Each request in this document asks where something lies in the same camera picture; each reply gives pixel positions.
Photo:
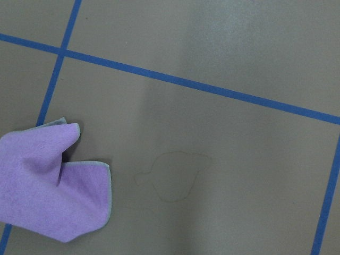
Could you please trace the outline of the purple microfiber cloth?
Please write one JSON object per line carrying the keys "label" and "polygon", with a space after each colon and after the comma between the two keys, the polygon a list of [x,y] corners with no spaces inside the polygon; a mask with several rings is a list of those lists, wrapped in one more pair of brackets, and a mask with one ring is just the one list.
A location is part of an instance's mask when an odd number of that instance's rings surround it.
{"label": "purple microfiber cloth", "polygon": [[1,137],[1,221],[66,243],[104,227],[112,210],[109,166],[64,162],[81,135],[64,118]]}

